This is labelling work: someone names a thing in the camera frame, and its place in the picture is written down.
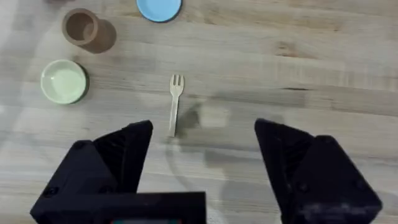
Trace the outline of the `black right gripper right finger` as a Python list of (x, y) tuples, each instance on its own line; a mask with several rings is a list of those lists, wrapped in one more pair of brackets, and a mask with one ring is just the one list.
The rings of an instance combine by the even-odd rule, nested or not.
[(266, 119), (254, 129), (282, 223), (371, 223), (382, 210), (334, 137)]

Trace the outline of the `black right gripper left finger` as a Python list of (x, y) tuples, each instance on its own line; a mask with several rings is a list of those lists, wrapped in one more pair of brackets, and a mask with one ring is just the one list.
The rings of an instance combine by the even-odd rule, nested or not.
[(37, 223), (107, 223), (102, 206), (136, 194), (153, 125), (73, 143), (30, 210)]

